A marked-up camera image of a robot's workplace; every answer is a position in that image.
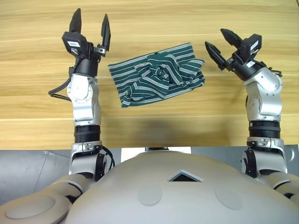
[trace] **white panel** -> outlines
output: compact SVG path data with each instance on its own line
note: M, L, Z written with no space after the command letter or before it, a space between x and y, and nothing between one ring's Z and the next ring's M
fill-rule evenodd
M145 148L122 148L121 149L121 162L137 156L139 153L145 152Z
M191 154L191 147L168 147L171 151Z

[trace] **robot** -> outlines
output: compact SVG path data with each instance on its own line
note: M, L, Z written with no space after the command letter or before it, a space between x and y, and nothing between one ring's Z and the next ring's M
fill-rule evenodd
M75 65L68 80L49 91L73 105L75 142L69 175L2 205L0 223L299 223L299 178L287 173L280 139L281 72L254 60L262 45L260 35L242 40L230 30L221 32L237 48L230 59L205 44L218 67L234 72L247 91L249 137L242 173L219 161L167 148L147 148L114 167L111 152L100 140L96 78L98 63L109 51L109 21L105 15L103 42L94 47L81 35L78 9L62 37ZM68 97L57 94L63 88Z

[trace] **crumpled cloth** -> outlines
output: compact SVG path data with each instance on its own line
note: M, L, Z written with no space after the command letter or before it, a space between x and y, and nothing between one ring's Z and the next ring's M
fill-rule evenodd
M109 65L122 107L140 106L168 99L203 86L190 43Z

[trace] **gray floor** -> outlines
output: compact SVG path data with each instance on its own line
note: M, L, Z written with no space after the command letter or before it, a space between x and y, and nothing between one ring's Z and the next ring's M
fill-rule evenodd
M246 147L192 147L191 153L222 161L241 170ZM121 162L121 149L111 149L115 163ZM70 150L0 151L0 205L53 183L68 173ZM285 146L289 173L299 176L298 145Z

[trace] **black cable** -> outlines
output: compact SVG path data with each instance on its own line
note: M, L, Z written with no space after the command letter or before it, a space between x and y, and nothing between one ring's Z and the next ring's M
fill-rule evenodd
M273 73L275 73L276 75L278 75L279 77L282 77L282 72L278 71L278 70L273 70L272 67L269 67L269 70Z
M51 96L51 97L55 97L55 98L58 98L58 99L64 99L64 100L67 100L67 101L71 101L70 98L68 98L67 96L63 96L63 95L60 95L60 94L56 94L57 92L63 90L64 88L66 88L68 86L68 84L71 82L71 75L72 73L75 73L78 65L80 64L80 62L84 59L85 57L84 56L79 56L74 67L73 67L73 71L69 73L69 78L62 84L60 85L59 87L53 89L53 90L50 90L48 92L48 94Z
M109 170L111 170L112 165L113 165L113 167L115 167L115 161L114 161L113 155L112 155L111 151L110 151L109 149L107 149L105 146L103 146L102 149L103 149L103 150L109 155L109 157L111 158L111 163L110 163L110 167L109 167Z

